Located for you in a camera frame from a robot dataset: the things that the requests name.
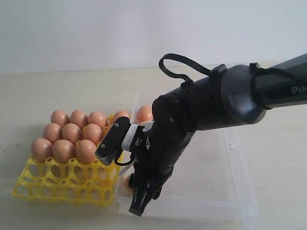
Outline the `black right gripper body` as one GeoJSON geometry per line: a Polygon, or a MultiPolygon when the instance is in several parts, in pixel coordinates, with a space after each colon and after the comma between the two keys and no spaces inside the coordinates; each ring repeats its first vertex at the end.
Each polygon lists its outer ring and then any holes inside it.
{"type": "Polygon", "coordinates": [[[191,141],[193,129],[154,124],[137,150],[138,161],[129,181],[134,199],[157,199],[174,165],[191,141]]]}

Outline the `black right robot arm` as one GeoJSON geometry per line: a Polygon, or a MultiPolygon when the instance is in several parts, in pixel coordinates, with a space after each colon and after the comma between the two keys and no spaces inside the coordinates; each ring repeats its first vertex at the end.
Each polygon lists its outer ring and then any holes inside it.
{"type": "Polygon", "coordinates": [[[131,144],[136,155],[130,213],[141,216],[172,175],[174,165],[198,130],[258,123],[268,110],[307,102],[307,57],[264,69],[258,63],[221,64],[207,69],[178,54],[159,60],[160,70],[180,87],[152,104],[153,120],[140,122],[131,144]]]}

